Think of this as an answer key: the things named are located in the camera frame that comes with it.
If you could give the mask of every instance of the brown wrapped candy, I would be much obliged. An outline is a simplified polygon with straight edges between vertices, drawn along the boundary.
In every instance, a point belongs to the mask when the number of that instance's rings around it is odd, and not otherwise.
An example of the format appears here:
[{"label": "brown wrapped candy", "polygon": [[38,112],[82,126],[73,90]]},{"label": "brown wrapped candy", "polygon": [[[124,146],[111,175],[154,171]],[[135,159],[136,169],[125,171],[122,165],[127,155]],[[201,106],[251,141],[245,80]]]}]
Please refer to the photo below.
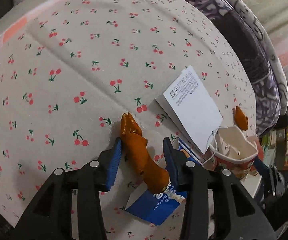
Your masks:
[{"label": "brown wrapped candy", "polygon": [[235,108],[234,120],[236,125],[241,130],[246,131],[248,129],[249,119],[247,118],[247,116],[245,116],[239,106],[236,106]]},{"label": "brown wrapped candy", "polygon": [[143,177],[148,190],[153,194],[162,193],[169,183],[167,170],[159,167],[149,156],[147,140],[131,113],[123,114],[121,121],[121,139],[127,149],[127,158],[135,172]]}]

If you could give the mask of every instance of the cherry print tablecloth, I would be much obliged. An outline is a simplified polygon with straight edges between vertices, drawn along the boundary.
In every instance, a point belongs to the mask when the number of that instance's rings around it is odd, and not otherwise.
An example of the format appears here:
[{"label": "cherry print tablecloth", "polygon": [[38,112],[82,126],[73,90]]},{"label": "cherry print tablecloth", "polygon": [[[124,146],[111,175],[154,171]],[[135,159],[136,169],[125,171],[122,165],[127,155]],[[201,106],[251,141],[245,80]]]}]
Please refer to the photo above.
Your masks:
[{"label": "cherry print tablecloth", "polygon": [[[255,97],[243,67],[184,0],[64,0],[28,22],[0,49],[0,213],[15,226],[54,169],[78,169],[112,146],[124,112],[158,162],[163,138],[179,133],[154,98],[189,65],[222,125],[233,125],[240,105],[253,135]],[[159,227],[124,211],[139,183],[123,159],[114,187],[100,192],[108,239],[177,239],[183,205]]]}]

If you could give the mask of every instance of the silver screw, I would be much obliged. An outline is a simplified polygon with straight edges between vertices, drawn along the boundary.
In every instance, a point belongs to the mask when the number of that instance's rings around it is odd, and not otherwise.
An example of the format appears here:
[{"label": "silver screw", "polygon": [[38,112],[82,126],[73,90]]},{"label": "silver screw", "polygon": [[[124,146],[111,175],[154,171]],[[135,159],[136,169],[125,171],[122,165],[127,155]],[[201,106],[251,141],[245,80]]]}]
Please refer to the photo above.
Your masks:
[{"label": "silver screw", "polygon": [[222,171],[222,173],[223,173],[223,175],[225,175],[225,176],[230,176],[230,175],[231,175],[231,171],[228,170],[228,169],[224,169],[224,170]]},{"label": "silver screw", "polygon": [[57,168],[56,170],[54,170],[55,175],[61,175],[62,173],[63,173],[63,169],[61,168]]},{"label": "silver screw", "polygon": [[193,161],[187,161],[185,164],[190,168],[193,168],[195,166],[195,163]]},{"label": "silver screw", "polygon": [[98,161],[91,161],[91,162],[90,162],[90,166],[93,167],[93,168],[98,167],[99,164],[100,164],[100,163],[99,163]]}]

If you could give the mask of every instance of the small brown object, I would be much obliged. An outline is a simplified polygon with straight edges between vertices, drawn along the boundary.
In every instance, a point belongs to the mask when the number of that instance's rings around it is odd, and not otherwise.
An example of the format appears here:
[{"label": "small brown object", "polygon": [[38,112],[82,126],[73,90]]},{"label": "small brown object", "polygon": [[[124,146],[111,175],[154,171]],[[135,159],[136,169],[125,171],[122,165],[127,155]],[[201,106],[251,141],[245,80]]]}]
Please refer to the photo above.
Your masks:
[{"label": "small brown object", "polygon": [[143,177],[148,190],[153,194],[162,193],[169,183],[167,170],[159,167],[149,156],[147,140],[131,113],[123,114],[121,121],[121,139],[127,149],[127,158],[135,172]]},{"label": "small brown object", "polygon": [[245,114],[242,112],[239,106],[235,108],[234,120],[236,125],[243,131],[248,129],[249,119]]}]

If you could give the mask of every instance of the red cherry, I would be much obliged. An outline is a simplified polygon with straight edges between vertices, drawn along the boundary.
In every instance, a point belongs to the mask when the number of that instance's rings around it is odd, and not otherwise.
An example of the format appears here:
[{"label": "red cherry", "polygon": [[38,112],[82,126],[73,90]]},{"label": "red cherry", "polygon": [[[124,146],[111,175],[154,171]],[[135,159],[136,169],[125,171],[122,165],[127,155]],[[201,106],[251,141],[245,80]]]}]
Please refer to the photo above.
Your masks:
[{"label": "red cherry", "polygon": [[82,141],[82,145],[83,145],[83,146],[87,146],[87,145],[88,145],[88,140]]}]

